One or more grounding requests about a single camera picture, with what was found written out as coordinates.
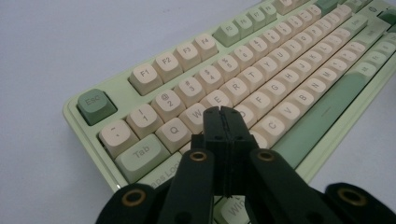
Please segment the white background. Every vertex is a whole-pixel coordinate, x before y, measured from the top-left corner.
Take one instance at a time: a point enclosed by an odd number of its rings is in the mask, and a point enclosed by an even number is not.
[[[0,223],[93,223],[112,191],[64,102],[258,2],[0,1]],[[395,93],[393,76],[312,186],[352,183],[396,211]]]

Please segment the screw hole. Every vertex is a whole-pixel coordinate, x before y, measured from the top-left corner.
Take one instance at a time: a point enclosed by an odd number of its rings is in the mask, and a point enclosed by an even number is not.
[[[122,203],[125,206],[133,207],[141,204],[146,199],[146,192],[141,189],[132,189],[122,196]]]
[[[257,157],[262,161],[273,161],[275,159],[274,155],[269,151],[261,151]]]
[[[337,190],[338,196],[346,203],[355,206],[364,206],[367,204],[367,199],[354,189],[339,189]]]
[[[190,154],[190,159],[193,161],[204,161],[206,158],[207,156],[204,152],[197,151]]]

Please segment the black plastic part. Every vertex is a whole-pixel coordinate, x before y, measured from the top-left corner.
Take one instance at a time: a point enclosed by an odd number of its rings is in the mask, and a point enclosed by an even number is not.
[[[252,223],[342,223],[276,152],[250,152],[247,213]]]
[[[204,136],[192,138],[191,148],[195,147],[215,155],[215,195],[245,194],[248,153],[259,146],[238,111],[225,106],[208,108],[204,112]]]
[[[143,184],[132,184],[114,193],[105,205],[96,224],[157,222],[171,180],[153,189]]]
[[[96,223],[210,224],[214,194],[245,195],[253,224],[396,224],[396,215],[363,189],[311,189],[280,154],[258,149],[239,112],[227,107],[205,111],[204,134],[192,136],[174,178],[156,189],[120,189]]]
[[[391,210],[364,189],[353,185],[328,186],[324,200],[345,223],[396,223]]]
[[[213,220],[214,155],[204,149],[183,154],[158,223],[203,224]]]

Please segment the keycap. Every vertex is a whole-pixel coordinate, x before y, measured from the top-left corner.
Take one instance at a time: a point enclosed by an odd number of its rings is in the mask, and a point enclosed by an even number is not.
[[[215,219],[222,223],[248,224],[248,213],[245,209],[245,197],[236,196],[222,199],[215,207]]]
[[[90,126],[117,111],[106,94],[97,89],[87,91],[78,97],[78,109]]]
[[[192,133],[198,134],[201,133],[204,128],[204,111],[206,107],[204,107],[200,103],[196,103],[185,111],[183,111],[179,118],[183,121],[184,124],[191,130]]]
[[[171,90],[163,91],[158,94],[155,100],[151,102],[151,106],[164,122],[174,118],[186,109],[180,97]]]
[[[195,77],[187,77],[175,86],[174,92],[183,101],[184,106],[189,107],[205,97],[202,84]]]
[[[208,34],[202,34],[195,37],[192,44],[198,49],[202,61],[212,57],[218,53],[218,47],[213,36]]]
[[[179,118],[167,121],[155,134],[171,153],[184,146],[192,135],[191,131]]]
[[[184,43],[175,49],[177,61],[180,62],[183,71],[187,71],[201,62],[198,49],[192,43]]]
[[[326,15],[337,7],[338,0],[318,0],[315,5],[320,8],[322,15]]]
[[[230,47],[241,38],[238,27],[232,21],[222,24],[213,36],[225,47]]]
[[[389,8],[378,16],[381,20],[389,23],[390,25],[396,24],[396,9]]]
[[[163,82],[168,82],[183,73],[180,63],[171,52],[158,56],[152,66],[160,74]]]
[[[122,119],[107,124],[99,133],[99,138],[113,158],[139,141],[128,124]]]
[[[121,153],[116,163],[128,181],[133,183],[168,157],[169,152],[151,134]]]
[[[223,76],[213,65],[202,68],[194,77],[201,83],[205,92],[212,92],[224,83]]]
[[[151,173],[141,178],[138,183],[150,185],[156,189],[168,179],[172,178],[180,164],[180,153],[173,154],[168,160],[157,166]]]
[[[260,30],[266,23],[265,14],[258,8],[253,8],[247,13],[247,17],[253,23],[253,30]]]
[[[141,95],[146,95],[163,84],[157,71],[148,63],[137,66],[130,75],[129,81]]]
[[[254,31],[253,29],[253,22],[247,15],[240,15],[237,16],[233,20],[233,24],[238,28],[241,38],[245,38],[248,35],[251,35]]]
[[[126,121],[140,139],[146,137],[150,133],[154,133],[163,125],[163,120],[151,105],[148,104],[143,104],[131,111],[126,117]]]

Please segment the keyboard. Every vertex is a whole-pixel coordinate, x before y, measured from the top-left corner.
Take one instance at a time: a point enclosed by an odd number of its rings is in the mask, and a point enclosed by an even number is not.
[[[64,117],[109,186],[171,178],[212,106],[306,181],[396,72],[395,8],[379,0],[260,2],[78,93]],[[248,223],[216,197],[216,223]]]

